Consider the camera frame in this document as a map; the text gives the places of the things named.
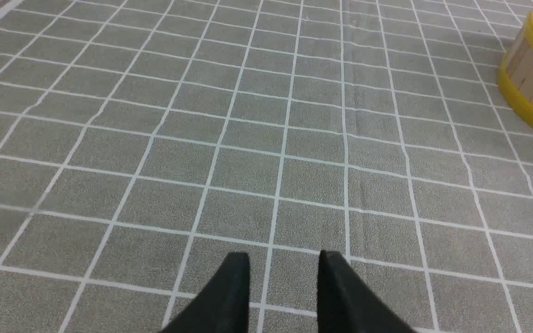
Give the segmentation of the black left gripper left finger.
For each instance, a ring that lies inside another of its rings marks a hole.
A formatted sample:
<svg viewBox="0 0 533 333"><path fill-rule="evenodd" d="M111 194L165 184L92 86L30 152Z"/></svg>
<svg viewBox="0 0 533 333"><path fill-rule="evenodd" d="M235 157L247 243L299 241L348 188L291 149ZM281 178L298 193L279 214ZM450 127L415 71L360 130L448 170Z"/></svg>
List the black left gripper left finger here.
<svg viewBox="0 0 533 333"><path fill-rule="evenodd" d="M230 252L201 292L161 332L247 333L249 297L249 255Z"/></svg>

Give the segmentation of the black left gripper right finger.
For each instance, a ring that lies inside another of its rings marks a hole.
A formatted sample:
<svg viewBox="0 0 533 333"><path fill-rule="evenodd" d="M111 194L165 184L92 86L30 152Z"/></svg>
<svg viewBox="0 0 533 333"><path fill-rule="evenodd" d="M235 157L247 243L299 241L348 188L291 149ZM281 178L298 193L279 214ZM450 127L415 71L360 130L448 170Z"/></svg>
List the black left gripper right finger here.
<svg viewBox="0 0 533 333"><path fill-rule="evenodd" d="M414 333L368 288L336 251L320 251L317 275L320 333Z"/></svg>

